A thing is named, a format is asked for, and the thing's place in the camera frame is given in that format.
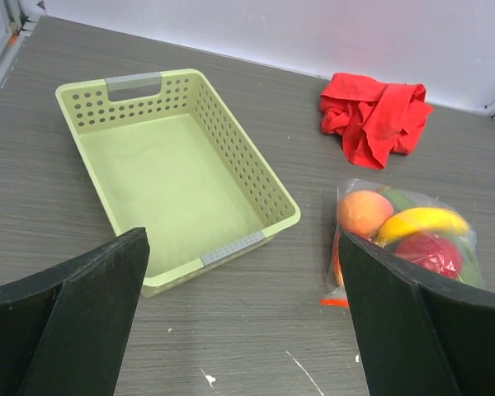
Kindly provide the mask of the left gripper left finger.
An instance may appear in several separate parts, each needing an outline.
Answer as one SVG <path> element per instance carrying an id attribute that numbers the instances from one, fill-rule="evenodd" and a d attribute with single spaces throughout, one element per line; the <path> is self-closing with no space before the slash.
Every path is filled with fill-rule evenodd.
<path id="1" fill-rule="evenodd" d="M 149 253 L 134 228 L 0 285 L 0 395 L 112 395 Z"/>

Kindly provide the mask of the green leafy vegetable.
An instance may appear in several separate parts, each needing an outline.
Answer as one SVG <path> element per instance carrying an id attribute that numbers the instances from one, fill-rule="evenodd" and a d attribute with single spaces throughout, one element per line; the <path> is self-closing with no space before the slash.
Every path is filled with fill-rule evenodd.
<path id="1" fill-rule="evenodd" d="M 384 187 L 379 191 L 379 193 L 393 205 L 394 215 L 401 211 L 415 207 L 440 207 L 456 211 L 441 203 L 440 201 L 432 199 L 420 193 L 403 191 L 395 189 L 393 187 Z M 485 284 L 483 282 L 483 277 L 480 271 L 479 261 L 475 253 L 475 245 L 477 242 L 476 233 L 474 232 L 470 224 L 469 226 L 470 231 L 464 235 L 438 230 L 424 232 L 438 234 L 442 237 L 448 238 L 451 242 L 453 242 L 460 250 L 464 258 L 463 269 L 460 273 L 460 279 L 458 281 L 466 285 L 471 285 L 473 287 L 483 289 L 485 287 Z M 384 248 L 388 252 L 395 254 L 396 247 L 402 240 L 403 238 L 382 248 Z"/>

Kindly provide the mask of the orange peach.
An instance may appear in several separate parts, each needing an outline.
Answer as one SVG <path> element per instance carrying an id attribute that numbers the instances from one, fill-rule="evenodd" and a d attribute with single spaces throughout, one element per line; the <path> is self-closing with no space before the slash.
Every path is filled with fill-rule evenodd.
<path id="1" fill-rule="evenodd" d="M 375 191 L 353 191 L 337 203 L 338 225 L 365 238 L 373 238 L 393 214 L 392 204 Z"/>

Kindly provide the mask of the red apple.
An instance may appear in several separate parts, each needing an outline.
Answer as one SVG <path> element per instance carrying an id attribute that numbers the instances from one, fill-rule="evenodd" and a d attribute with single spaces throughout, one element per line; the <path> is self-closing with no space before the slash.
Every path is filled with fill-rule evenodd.
<path id="1" fill-rule="evenodd" d="M 404 238 L 395 254 L 429 271 L 453 280 L 460 279 L 464 258 L 448 238 L 435 233 L 414 233 Z"/>

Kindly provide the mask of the yellow banana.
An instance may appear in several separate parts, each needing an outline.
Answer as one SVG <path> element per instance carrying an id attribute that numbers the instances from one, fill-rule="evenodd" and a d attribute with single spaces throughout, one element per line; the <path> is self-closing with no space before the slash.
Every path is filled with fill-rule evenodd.
<path id="1" fill-rule="evenodd" d="M 414 233 L 437 230 L 464 235 L 470 231 L 470 226 L 456 211 L 440 207 L 415 207 L 387 219 L 379 228 L 375 243 L 384 247 Z"/>

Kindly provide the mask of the green plastic basket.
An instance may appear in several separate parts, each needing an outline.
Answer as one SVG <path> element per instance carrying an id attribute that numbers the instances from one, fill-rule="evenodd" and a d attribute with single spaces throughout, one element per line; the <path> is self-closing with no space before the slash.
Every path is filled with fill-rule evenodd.
<path id="1" fill-rule="evenodd" d="M 72 82 L 55 96 L 114 232 L 146 230 L 143 297 L 299 222 L 295 200 L 202 72 Z"/>

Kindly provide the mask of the clear zip top bag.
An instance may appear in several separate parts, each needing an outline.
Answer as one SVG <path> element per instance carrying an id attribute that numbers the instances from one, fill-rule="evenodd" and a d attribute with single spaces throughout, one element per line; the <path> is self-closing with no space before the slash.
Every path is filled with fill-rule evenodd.
<path id="1" fill-rule="evenodd" d="M 347 231 L 385 251 L 480 289 L 485 287 L 469 222 L 438 198 L 378 182 L 351 179 L 337 186 L 329 291 L 320 304 L 347 308 L 339 239 Z"/>

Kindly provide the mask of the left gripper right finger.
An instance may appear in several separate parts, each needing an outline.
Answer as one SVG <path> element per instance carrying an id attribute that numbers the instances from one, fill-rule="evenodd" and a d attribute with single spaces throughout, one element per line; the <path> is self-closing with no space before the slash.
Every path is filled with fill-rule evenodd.
<path id="1" fill-rule="evenodd" d="M 338 252 L 371 395 L 495 395 L 495 293 L 353 233 Z"/>

